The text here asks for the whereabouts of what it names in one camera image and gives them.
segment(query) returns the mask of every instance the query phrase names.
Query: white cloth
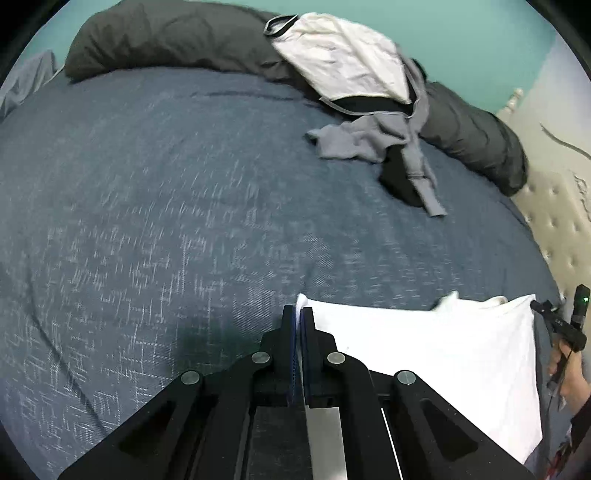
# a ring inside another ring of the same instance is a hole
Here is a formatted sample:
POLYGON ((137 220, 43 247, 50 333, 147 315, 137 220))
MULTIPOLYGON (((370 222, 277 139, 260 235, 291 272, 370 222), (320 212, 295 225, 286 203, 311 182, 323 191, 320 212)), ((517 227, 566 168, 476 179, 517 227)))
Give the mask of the white cloth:
POLYGON ((365 25, 312 12, 272 42, 328 100, 379 96, 410 103, 396 45, 365 25))
POLYGON ((340 352, 370 370, 415 372, 524 463, 542 439, 530 309, 534 299, 477 302, 452 292, 422 312, 351 307, 299 295, 297 316, 302 307, 312 307, 316 328, 331 333, 340 352))

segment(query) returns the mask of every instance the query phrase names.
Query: black strap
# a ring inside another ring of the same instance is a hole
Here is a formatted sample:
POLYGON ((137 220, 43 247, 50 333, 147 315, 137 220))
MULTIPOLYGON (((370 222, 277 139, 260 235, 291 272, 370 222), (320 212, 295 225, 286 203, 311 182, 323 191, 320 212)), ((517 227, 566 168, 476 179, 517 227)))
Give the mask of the black strap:
POLYGON ((279 17, 271 18, 267 24, 265 25, 265 30, 263 30, 263 34, 267 37, 277 38, 282 36, 285 32, 287 32, 294 23, 297 22, 299 19, 299 15, 279 15, 279 17), (283 23, 283 26, 279 28, 279 30, 274 31, 273 27, 277 24, 283 23))

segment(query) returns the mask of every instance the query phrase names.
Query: metal screw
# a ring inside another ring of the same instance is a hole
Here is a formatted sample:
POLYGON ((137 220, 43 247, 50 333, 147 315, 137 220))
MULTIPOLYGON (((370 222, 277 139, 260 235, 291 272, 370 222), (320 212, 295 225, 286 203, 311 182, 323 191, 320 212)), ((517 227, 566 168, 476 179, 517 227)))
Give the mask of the metal screw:
POLYGON ((253 353, 251 358, 256 364, 266 364, 271 359, 267 352, 253 353))
POLYGON ((398 373, 396 378, 398 378, 398 381, 404 385, 412 385, 415 382, 415 380, 417 379, 415 374, 412 372, 409 372, 408 370, 402 370, 401 372, 398 373))
POLYGON ((185 385, 194 385, 199 381, 199 374, 195 370, 189 370, 181 375, 181 382, 185 385))
POLYGON ((332 352, 326 357, 326 359, 334 365, 340 365, 346 360, 346 358, 347 357, 345 357, 341 352, 332 352))

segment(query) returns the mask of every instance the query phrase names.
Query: wall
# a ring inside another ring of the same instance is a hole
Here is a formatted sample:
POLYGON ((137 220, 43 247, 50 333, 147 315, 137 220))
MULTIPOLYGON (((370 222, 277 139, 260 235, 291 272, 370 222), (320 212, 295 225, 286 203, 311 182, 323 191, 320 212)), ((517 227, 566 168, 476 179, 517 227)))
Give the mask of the wall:
MULTIPOLYGON (((528 142, 528 133, 540 130, 540 123, 559 139, 591 153, 591 80, 558 34, 540 75, 511 118, 511 126, 524 143, 528 142)), ((564 147, 559 148, 569 159, 580 162, 591 179, 591 162, 564 147)))
MULTIPOLYGON (((326 12, 364 23, 419 60, 432 80, 492 112, 528 90, 554 29, 525 0, 237 0, 279 13, 326 12)), ((115 0, 70 0, 21 59, 52 48, 60 62, 84 20, 115 0)))

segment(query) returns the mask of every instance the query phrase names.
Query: human hand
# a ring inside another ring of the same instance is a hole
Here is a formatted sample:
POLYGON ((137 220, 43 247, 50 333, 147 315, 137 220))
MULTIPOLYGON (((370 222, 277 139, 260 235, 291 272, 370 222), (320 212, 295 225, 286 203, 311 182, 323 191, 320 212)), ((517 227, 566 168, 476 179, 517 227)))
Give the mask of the human hand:
POLYGON ((554 375, 558 369, 558 362, 564 355, 569 359, 564 372, 564 380, 560 387, 560 395, 564 397, 569 409, 576 414, 591 397, 591 386, 583 377, 583 355, 581 352, 572 352, 564 340, 555 339, 550 354, 548 373, 554 375))

